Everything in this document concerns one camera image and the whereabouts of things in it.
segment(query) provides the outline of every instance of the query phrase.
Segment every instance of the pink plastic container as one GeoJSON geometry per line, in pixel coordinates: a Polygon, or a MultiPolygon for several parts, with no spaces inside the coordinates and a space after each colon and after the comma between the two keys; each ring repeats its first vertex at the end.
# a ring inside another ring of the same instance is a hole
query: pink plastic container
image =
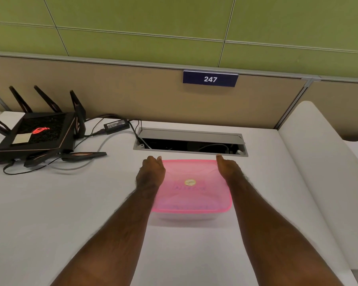
{"type": "Polygon", "coordinates": [[[152,211],[160,218],[211,219],[232,206],[215,160],[164,160],[166,175],[152,211]]]}

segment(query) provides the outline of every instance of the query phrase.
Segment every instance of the white desk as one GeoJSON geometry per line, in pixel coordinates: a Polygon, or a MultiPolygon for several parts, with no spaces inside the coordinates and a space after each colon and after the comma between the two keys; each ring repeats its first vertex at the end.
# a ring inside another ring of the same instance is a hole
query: white desk
{"type": "MultiPolygon", "coordinates": [[[[11,127],[21,116],[4,112],[0,119],[11,127]]],[[[89,132],[95,123],[87,123],[89,132]]],[[[233,159],[258,191],[310,239],[342,282],[357,286],[276,130],[159,122],[143,122],[143,126],[241,133],[249,157],[233,159]]],[[[95,151],[104,139],[89,138],[78,150],[95,151]]],[[[0,166],[0,286],[49,285],[133,191],[135,176],[148,155],[215,158],[135,151],[134,141],[131,134],[113,137],[103,147],[108,157],[75,172],[45,168],[7,176],[0,166]]],[[[63,162],[56,165],[73,167],[63,162]]],[[[164,222],[151,216],[132,285],[257,285],[234,209],[213,221],[164,222]]]]}

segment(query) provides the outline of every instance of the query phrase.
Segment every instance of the red logo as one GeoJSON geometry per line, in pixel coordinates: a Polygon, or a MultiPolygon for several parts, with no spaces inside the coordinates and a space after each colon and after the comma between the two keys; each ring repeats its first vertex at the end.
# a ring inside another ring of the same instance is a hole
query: red logo
{"type": "Polygon", "coordinates": [[[49,127],[38,127],[37,129],[35,129],[32,134],[37,134],[37,133],[41,133],[44,130],[48,130],[50,129],[49,127]]]}

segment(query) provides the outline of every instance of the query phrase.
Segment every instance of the green wall panel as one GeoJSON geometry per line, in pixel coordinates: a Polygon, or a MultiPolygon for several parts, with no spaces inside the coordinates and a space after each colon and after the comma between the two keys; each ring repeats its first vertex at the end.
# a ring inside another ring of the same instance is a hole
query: green wall panel
{"type": "Polygon", "coordinates": [[[217,66],[222,42],[59,29],[71,56],[217,66]]]}
{"type": "Polygon", "coordinates": [[[358,54],[226,43],[220,67],[358,78],[358,54]]]}
{"type": "Polygon", "coordinates": [[[233,0],[46,0],[57,26],[224,39],[233,0]]]}
{"type": "Polygon", "coordinates": [[[0,22],[53,26],[43,0],[0,0],[0,22]]]}
{"type": "Polygon", "coordinates": [[[358,0],[236,0],[227,40],[358,50],[358,0]]]}
{"type": "Polygon", "coordinates": [[[67,55],[55,28],[0,24],[0,51],[67,55]]]}

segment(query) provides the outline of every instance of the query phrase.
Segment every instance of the desk number plate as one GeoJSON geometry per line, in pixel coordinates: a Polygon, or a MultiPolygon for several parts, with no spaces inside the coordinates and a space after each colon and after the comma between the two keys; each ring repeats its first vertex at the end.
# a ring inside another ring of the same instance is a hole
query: desk number plate
{"type": "Polygon", "coordinates": [[[238,77],[238,74],[183,71],[183,83],[191,84],[234,87],[238,77]]]}

